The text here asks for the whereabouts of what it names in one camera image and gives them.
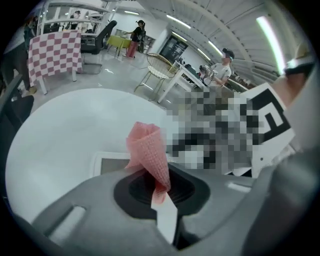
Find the white ceiling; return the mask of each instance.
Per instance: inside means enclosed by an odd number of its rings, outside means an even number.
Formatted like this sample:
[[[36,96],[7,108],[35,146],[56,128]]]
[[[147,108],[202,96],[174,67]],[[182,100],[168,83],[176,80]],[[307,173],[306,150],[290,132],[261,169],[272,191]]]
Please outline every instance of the white ceiling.
[[[267,16],[264,0],[138,0],[157,19],[169,21],[170,29],[200,48],[211,60],[221,61],[210,40],[220,50],[235,54],[232,68],[241,77],[259,84],[272,82],[277,71],[272,49],[256,18]],[[167,18],[167,14],[191,29]]]

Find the man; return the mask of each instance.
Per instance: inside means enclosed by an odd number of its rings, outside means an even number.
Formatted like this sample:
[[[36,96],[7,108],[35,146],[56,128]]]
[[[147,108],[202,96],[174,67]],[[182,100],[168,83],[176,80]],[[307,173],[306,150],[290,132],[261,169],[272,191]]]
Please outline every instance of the man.
[[[229,77],[231,76],[230,63],[235,58],[235,54],[232,50],[223,48],[223,56],[221,58],[222,63],[217,63],[211,67],[209,75],[205,75],[203,82],[206,86],[220,86],[225,85]]]
[[[2,63],[0,66],[4,83],[8,86],[14,79],[14,70],[17,70],[22,75],[24,87],[30,94],[36,93],[35,87],[30,87],[29,70],[27,66],[28,54],[24,38],[24,27],[20,27],[11,41],[4,50]]]

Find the white table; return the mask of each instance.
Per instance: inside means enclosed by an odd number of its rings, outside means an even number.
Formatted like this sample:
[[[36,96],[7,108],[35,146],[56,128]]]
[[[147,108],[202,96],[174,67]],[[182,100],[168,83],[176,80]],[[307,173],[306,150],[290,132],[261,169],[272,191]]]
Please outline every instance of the white table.
[[[177,83],[182,88],[184,88],[187,92],[191,92],[191,84],[185,80],[182,75],[185,74],[187,77],[189,77],[195,85],[200,87],[203,91],[208,92],[209,89],[201,82],[199,78],[196,78],[189,70],[187,70],[183,65],[178,63],[180,65],[179,71],[175,74],[174,78],[171,79],[171,81],[168,84],[167,89],[164,91],[162,96],[159,98],[158,103],[160,103],[168,94],[168,92],[174,87],[174,85]]]
[[[166,112],[111,89],[83,89],[37,109],[16,134],[5,182],[14,213],[31,223],[62,195],[89,179],[96,152],[125,153],[136,121],[161,126]]]

